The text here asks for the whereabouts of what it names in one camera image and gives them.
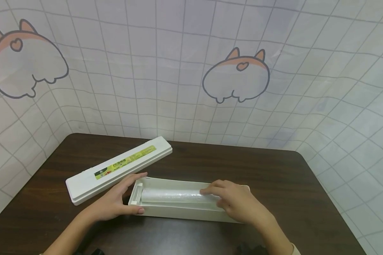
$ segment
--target right hand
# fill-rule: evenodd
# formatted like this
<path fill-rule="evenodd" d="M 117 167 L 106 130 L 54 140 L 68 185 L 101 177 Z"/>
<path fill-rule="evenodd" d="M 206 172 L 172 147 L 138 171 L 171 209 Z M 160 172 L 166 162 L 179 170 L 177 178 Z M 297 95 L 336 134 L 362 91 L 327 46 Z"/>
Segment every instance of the right hand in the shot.
<path fill-rule="evenodd" d="M 274 218 L 247 187 L 233 182 L 216 180 L 207 188 L 201 189 L 200 193 L 219 196 L 221 199 L 217 201 L 217 206 L 238 222 L 261 226 Z"/>

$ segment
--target cartoon dog illustration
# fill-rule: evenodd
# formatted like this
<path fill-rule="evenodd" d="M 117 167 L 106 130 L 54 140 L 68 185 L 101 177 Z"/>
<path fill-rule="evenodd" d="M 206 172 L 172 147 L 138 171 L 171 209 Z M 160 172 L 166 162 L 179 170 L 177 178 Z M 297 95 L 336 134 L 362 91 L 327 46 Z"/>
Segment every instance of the cartoon dog illustration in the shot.
<path fill-rule="evenodd" d="M 59 49 L 20 20 L 20 29 L 0 31 L 0 92 L 11 98 L 35 97 L 40 81 L 54 84 L 68 75 L 68 64 Z"/>
<path fill-rule="evenodd" d="M 219 62 L 204 75 L 204 91 L 221 104 L 230 97 L 242 103 L 261 95 L 270 82 L 270 70 L 264 63 L 265 50 L 254 57 L 240 56 L 240 49 L 234 48 L 225 60 Z"/>

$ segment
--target dark brown table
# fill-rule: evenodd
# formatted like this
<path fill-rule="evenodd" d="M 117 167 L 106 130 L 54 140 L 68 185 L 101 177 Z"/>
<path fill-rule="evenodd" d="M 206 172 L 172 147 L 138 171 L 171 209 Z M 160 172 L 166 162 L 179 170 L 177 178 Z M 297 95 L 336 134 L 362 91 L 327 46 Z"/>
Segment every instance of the dark brown table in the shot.
<path fill-rule="evenodd" d="M 69 135 L 0 214 L 0 255 L 34 255 L 84 207 L 74 206 L 65 180 L 146 142 L 102 135 Z M 305 160 L 294 151 L 169 142 L 173 153 L 144 169 L 149 176 L 248 185 L 277 218 L 302 255 L 364 254 Z M 234 254 L 261 238 L 236 223 L 119 217 L 105 223 L 87 248 L 106 255 Z"/>

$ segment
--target dispenser box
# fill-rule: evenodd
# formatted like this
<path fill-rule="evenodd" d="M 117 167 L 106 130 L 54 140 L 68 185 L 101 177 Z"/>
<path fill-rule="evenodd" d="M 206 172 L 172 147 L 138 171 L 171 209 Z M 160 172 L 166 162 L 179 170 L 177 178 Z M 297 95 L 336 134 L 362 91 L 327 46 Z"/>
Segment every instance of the dispenser box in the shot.
<path fill-rule="evenodd" d="M 160 136 L 80 172 L 65 181 L 71 201 L 79 205 L 170 153 L 172 146 Z"/>
<path fill-rule="evenodd" d="M 214 199 L 212 202 L 202 203 L 179 202 L 178 198 L 176 202 L 161 202 L 160 199 L 157 199 L 157 202 L 152 202 L 150 199 L 147 202 L 142 201 L 142 192 L 146 188 L 162 191 L 199 191 L 202 188 L 207 188 L 209 184 L 144 177 L 135 182 L 128 204 L 143 207 L 145 213 L 141 216 L 238 223 L 230 218 L 223 209 L 218 208 Z"/>

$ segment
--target product label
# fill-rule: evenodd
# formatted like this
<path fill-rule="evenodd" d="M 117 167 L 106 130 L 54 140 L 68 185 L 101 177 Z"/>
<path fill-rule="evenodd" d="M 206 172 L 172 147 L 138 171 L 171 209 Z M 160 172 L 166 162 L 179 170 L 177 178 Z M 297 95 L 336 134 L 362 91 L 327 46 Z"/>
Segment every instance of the product label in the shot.
<path fill-rule="evenodd" d="M 132 163 L 133 161 L 135 161 L 136 159 L 140 159 L 141 157 L 151 153 L 152 151 L 155 151 L 156 150 L 156 147 L 154 147 L 153 145 L 147 147 L 146 149 L 143 149 L 125 159 L 122 159 L 121 161 L 118 161 L 114 164 L 111 164 L 110 166 L 108 167 L 105 167 L 104 169 L 96 172 L 94 175 L 95 175 L 95 178 L 97 180 L 101 179 L 102 177 L 110 174 L 111 172 L 115 172 L 116 170 L 126 166 L 127 164 L 130 164 Z"/>

